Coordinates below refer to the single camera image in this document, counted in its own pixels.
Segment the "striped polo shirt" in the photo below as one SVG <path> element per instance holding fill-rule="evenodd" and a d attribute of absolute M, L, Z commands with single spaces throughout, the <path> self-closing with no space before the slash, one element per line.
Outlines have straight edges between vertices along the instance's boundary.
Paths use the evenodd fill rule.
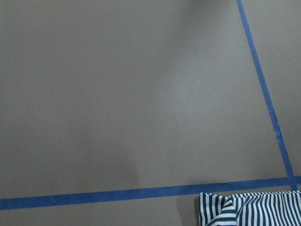
<path fill-rule="evenodd" d="M 299 226 L 301 192 L 200 193 L 201 226 Z"/>

